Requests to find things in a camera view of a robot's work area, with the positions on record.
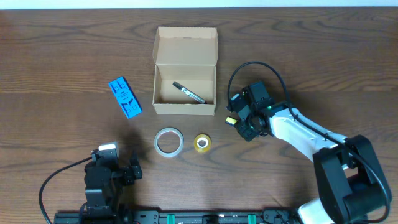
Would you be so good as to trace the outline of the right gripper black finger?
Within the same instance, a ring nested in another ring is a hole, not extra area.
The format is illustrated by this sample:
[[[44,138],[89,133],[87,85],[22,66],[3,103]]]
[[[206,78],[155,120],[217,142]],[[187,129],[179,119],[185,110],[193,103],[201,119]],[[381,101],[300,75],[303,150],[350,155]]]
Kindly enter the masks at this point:
[[[244,98],[230,99],[227,109],[230,112],[237,113],[239,117],[249,116],[249,106]]]
[[[234,127],[238,134],[247,142],[258,137],[258,131],[246,123],[236,123]]]

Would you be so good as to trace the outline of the blue magnetic whiteboard duster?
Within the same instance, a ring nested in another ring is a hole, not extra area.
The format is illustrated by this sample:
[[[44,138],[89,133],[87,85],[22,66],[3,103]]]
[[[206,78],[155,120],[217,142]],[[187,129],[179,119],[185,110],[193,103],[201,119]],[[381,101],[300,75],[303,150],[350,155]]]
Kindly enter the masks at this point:
[[[142,113],[142,108],[124,77],[109,82],[109,87],[127,119]]]

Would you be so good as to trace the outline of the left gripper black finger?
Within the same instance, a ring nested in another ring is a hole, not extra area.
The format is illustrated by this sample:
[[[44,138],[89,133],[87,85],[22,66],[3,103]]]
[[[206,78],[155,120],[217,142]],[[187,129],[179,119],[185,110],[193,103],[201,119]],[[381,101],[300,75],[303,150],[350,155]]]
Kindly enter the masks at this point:
[[[138,160],[138,156],[136,152],[134,151],[130,157],[129,164],[132,170],[132,173],[134,174],[135,179],[141,179],[142,178],[142,169]]]
[[[133,185],[136,176],[132,168],[125,167],[123,169],[123,186]]]

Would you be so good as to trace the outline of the yellow highlighter pen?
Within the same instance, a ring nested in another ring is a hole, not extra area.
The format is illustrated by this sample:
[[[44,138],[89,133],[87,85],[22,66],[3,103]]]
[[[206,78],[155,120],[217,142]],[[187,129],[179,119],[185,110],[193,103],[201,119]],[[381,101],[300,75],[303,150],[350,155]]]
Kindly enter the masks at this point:
[[[230,126],[234,126],[237,123],[237,120],[228,116],[225,120],[225,123]]]

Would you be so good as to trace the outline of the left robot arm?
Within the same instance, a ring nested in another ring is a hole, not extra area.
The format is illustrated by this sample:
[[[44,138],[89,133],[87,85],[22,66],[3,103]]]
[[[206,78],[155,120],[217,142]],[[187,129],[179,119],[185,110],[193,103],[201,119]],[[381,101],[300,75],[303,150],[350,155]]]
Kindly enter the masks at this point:
[[[86,223],[134,223],[130,209],[120,203],[123,188],[142,178],[134,152],[127,166],[121,167],[114,149],[94,150],[85,166]]]

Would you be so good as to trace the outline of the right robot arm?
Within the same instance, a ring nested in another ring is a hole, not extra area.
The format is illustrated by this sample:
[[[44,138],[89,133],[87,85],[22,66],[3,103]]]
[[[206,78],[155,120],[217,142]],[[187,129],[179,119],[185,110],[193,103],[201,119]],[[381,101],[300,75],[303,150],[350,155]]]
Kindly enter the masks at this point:
[[[390,211],[391,190],[369,139],[347,138],[309,120],[289,99],[276,103],[261,82],[243,88],[227,109],[246,140],[270,135],[296,148],[313,162],[318,198],[299,207],[302,223],[370,223],[367,215]]]

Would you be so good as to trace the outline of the small yellow tape roll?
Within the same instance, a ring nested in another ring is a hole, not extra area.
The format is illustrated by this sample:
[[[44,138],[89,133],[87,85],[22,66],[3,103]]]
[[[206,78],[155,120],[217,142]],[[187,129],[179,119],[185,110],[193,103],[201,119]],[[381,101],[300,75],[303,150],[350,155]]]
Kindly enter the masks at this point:
[[[195,137],[194,148],[197,152],[204,153],[211,149],[211,138],[206,134],[199,134]]]

